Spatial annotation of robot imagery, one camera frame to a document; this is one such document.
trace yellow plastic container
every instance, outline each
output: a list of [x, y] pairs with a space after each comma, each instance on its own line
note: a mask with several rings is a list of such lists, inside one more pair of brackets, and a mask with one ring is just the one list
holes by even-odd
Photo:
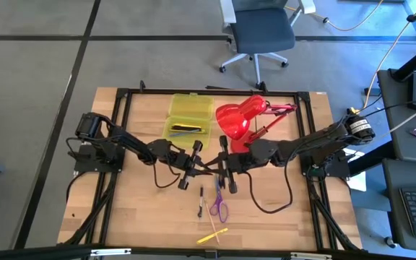
[[[170, 140], [175, 146], [191, 149], [196, 140], [208, 147], [211, 134], [211, 118], [215, 100], [212, 97], [197, 95], [174, 94], [169, 117], [165, 122], [163, 138]], [[196, 126], [201, 131], [172, 131], [172, 126]]]

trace pencil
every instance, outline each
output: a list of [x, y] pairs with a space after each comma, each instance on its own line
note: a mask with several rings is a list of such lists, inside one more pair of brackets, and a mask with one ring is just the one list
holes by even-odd
[[216, 228], [215, 228], [215, 223], [213, 222], [213, 219], [211, 218], [211, 213], [209, 213], [209, 207], [208, 207], [208, 203], [207, 203], [206, 200], [205, 200], [205, 207], [207, 208], [209, 221], [211, 222], [211, 226], [213, 227], [214, 235], [216, 235], [217, 244], [219, 245], [220, 244], [220, 238], [217, 237], [217, 231], [216, 231]]

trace chair leg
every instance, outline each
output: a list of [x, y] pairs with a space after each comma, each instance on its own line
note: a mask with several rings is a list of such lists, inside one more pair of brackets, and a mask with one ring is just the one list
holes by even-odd
[[254, 59], [254, 69], [256, 70], [256, 83], [259, 85], [261, 84], [261, 77], [259, 76], [258, 54], [254, 54], [253, 59]]
[[268, 57], [268, 58], [274, 59], [276, 61], [282, 61], [282, 62], [288, 63], [287, 58], [284, 58], [284, 57], [282, 57], [279, 54], [275, 54], [275, 53], [260, 53], [259, 55], [262, 55], [264, 57]]
[[245, 56], [246, 56], [246, 54], [245, 54], [245, 53], [239, 53], [239, 54], [235, 55], [234, 57], [232, 57], [230, 60], [228, 60], [228, 61], [226, 61], [225, 63], [223, 63], [223, 64], [221, 65], [221, 67], [224, 67], [224, 66], [226, 66], [226, 65], [228, 65], [228, 64], [231, 64], [231, 63], [233, 63], [234, 61], [238, 61], [239, 59], [241, 59], [241, 58], [243, 58], [243, 57], [245, 57]]

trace chair base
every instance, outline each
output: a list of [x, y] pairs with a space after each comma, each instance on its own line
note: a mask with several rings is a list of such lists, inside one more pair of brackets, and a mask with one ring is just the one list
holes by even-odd
[[[238, 61], [240, 59], [243, 59], [247, 55], [248, 54], [246, 54], [246, 53], [239, 53], [239, 54], [235, 55], [230, 60], [224, 62], [221, 65], [220, 72], [224, 73], [225, 72], [225, 66], [226, 65], [231, 64], [233, 62], [236, 62], [236, 61]], [[262, 84], [264, 83], [264, 82], [261, 82], [261, 76], [259, 75], [259, 60], [258, 60], [258, 55], [264, 56], [264, 57], [268, 57], [268, 58], [274, 59], [276, 61], [281, 61], [282, 63], [280, 64], [280, 66], [282, 68], [285, 68], [285, 67], [288, 66], [288, 60], [287, 60], [287, 58], [282, 57], [282, 56], [280, 56], [278, 54], [275, 54], [275, 53], [255, 53], [255, 54], [253, 54], [254, 68], [255, 68], [255, 71], [256, 71], [256, 86], [257, 86], [256, 88], [259, 88], [261, 86], [261, 83]]]

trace black desk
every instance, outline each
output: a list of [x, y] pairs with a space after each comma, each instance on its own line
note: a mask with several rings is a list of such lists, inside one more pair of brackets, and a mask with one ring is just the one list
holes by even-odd
[[[387, 70], [380, 70], [378, 72], [378, 82], [385, 107], [407, 102], [407, 82], [396, 82], [391, 78], [390, 73]], [[416, 112], [416, 110], [410, 109], [406, 105], [401, 105], [385, 111], [390, 129]], [[410, 130], [415, 128], [416, 117], [391, 133], [392, 141], [387, 142], [361, 158], [350, 162], [351, 175], [356, 175], [368, 168], [380, 164], [384, 158], [416, 162], [416, 137], [410, 134]]]
[[410, 230], [399, 189], [416, 187], [416, 162], [383, 160], [383, 170], [392, 211], [388, 212], [393, 241], [401, 247], [416, 250], [416, 238]]

